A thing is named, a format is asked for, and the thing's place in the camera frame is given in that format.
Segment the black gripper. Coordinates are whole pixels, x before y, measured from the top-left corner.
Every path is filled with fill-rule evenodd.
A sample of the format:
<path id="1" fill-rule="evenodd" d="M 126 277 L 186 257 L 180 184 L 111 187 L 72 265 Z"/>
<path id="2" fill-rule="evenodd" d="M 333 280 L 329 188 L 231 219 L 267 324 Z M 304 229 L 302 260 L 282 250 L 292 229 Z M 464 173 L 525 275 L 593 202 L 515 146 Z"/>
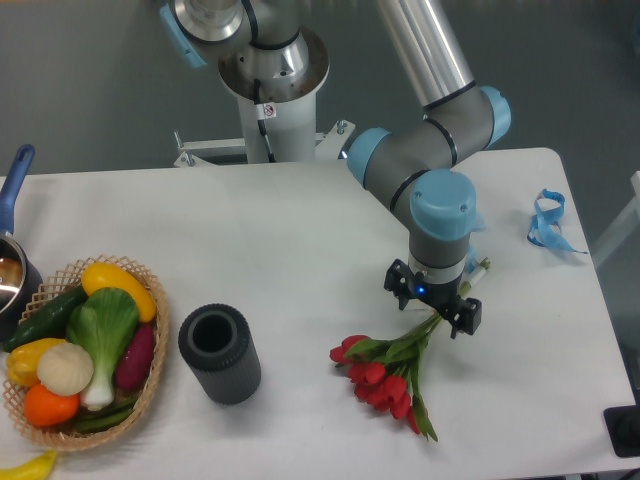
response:
<path id="1" fill-rule="evenodd" d="M 455 339 L 459 333 L 474 335 L 482 320 L 482 302 L 459 297 L 460 282 L 458 276 L 446 283 L 429 283 L 424 275 L 413 274 L 407 264 L 396 259 L 386 271 L 383 287 L 397 299 L 400 310 L 414 299 L 432 307 L 451 325 L 450 338 Z"/>

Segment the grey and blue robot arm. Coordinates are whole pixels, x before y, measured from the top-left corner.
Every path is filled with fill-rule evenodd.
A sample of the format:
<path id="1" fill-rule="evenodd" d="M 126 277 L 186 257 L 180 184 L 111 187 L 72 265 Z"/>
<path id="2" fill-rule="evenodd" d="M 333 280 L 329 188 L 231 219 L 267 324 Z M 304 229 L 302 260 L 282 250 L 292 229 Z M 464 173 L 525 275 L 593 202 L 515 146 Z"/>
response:
<path id="1" fill-rule="evenodd" d="M 437 1 L 380 1 L 377 10 L 423 109 L 421 123 L 395 135 L 372 128 L 339 154 L 354 178 L 409 233 L 409 258 L 384 286 L 401 304 L 434 308 L 454 333 L 473 334 L 482 305 L 459 292 L 476 222 L 476 191 L 459 162 L 510 127 L 506 99 L 480 87 Z M 294 1 L 169 1 L 161 19 L 194 67 L 217 66 L 236 97 L 251 163 L 318 158 L 316 94 L 329 72 L 322 40 Z"/>

